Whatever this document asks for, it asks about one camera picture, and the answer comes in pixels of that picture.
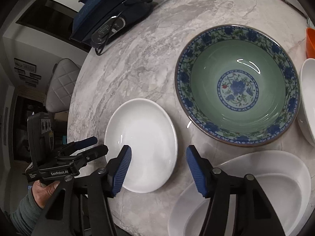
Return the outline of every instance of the white oval dish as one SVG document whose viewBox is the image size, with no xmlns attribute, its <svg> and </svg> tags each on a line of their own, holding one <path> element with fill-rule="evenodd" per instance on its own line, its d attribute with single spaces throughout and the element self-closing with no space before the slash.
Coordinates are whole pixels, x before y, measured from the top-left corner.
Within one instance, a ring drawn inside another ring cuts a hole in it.
<svg viewBox="0 0 315 236">
<path fill-rule="evenodd" d="M 298 157 L 283 151 L 260 151 L 234 158 L 218 167 L 232 176 L 253 174 L 275 209 L 286 236 L 291 234 L 299 224 L 311 194 L 310 174 Z M 192 183 L 182 192 L 171 211 L 169 236 L 198 236 L 208 204 L 209 199 L 203 198 Z M 230 209 L 235 209 L 232 195 Z M 234 211 L 231 210 L 225 235 L 231 235 L 233 223 Z"/>
<path fill-rule="evenodd" d="M 301 103 L 297 120 L 306 140 L 315 147 L 315 59 L 304 61 L 300 71 Z"/>
<path fill-rule="evenodd" d="M 159 189 L 171 176 L 177 159 L 177 137 L 168 114 L 155 102 L 136 98 L 122 104 L 105 132 L 107 161 L 129 145 L 132 158 L 123 187 L 135 193 Z"/>
</svg>

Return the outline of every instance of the human hand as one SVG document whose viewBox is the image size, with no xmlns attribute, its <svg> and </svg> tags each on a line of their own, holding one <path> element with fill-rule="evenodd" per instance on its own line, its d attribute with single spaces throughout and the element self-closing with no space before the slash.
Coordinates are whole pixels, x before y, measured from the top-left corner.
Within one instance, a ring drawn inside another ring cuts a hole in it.
<svg viewBox="0 0 315 236">
<path fill-rule="evenodd" d="M 53 195 L 60 181 L 55 181 L 46 187 L 42 187 L 40 181 L 35 181 L 32 186 L 32 193 L 35 202 L 40 208 L 44 208 L 48 199 Z"/>
</svg>

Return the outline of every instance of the blue lid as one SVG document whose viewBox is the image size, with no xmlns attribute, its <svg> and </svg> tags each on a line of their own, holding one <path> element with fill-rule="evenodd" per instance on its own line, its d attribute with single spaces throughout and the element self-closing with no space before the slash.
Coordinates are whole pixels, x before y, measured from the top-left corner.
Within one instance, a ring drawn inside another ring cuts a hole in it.
<svg viewBox="0 0 315 236">
<path fill-rule="evenodd" d="M 80 26 L 81 22 L 84 20 L 84 18 L 90 13 L 91 10 L 94 9 L 95 6 L 98 5 L 98 3 L 102 0 L 87 0 L 85 5 L 81 8 L 81 10 L 78 12 L 76 17 L 73 20 L 73 32 Z"/>
</svg>

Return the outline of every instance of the marble countertop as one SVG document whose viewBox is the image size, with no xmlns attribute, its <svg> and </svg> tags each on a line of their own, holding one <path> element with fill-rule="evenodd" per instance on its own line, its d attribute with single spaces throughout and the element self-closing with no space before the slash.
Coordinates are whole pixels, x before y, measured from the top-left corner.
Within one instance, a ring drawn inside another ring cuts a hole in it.
<svg viewBox="0 0 315 236">
<path fill-rule="evenodd" d="M 171 117 L 179 143 L 174 173 L 167 183 L 149 194 L 124 188 L 110 200 L 114 222 L 132 235 L 167 236 L 167 221 L 180 193 L 193 181 L 185 161 L 185 148 L 194 144 L 213 165 L 260 150 L 283 150 L 307 165 L 312 192 L 302 218 L 307 221 L 315 203 L 315 150 L 295 121 L 275 142 L 256 148 L 221 143 L 200 131 L 177 99 L 174 86 L 176 61 L 190 39 L 207 28 L 221 24 L 257 28 L 273 37 L 289 54 L 297 71 L 305 55 L 306 19 L 283 0 L 165 0 L 143 22 L 106 47 L 102 56 L 88 54 L 72 96 L 68 140 L 96 136 L 104 143 L 106 126 L 114 111 L 125 101 L 148 98 Z M 104 166 L 105 158 L 80 170 L 89 175 Z M 296 235 L 301 228 L 291 234 Z"/>
</svg>

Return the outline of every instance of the sleeve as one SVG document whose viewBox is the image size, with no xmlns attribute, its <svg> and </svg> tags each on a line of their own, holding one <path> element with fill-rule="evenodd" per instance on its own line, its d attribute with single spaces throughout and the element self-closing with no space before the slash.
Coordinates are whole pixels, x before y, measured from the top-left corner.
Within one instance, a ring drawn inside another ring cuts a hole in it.
<svg viewBox="0 0 315 236">
<path fill-rule="evenodd" d="M 32 189 L 29 189 L 16 211 L 11 213 L 10 219 L 19 233 L 31 235 L 41 211 L 42 209 L 35 202 Z"/>
</svg>

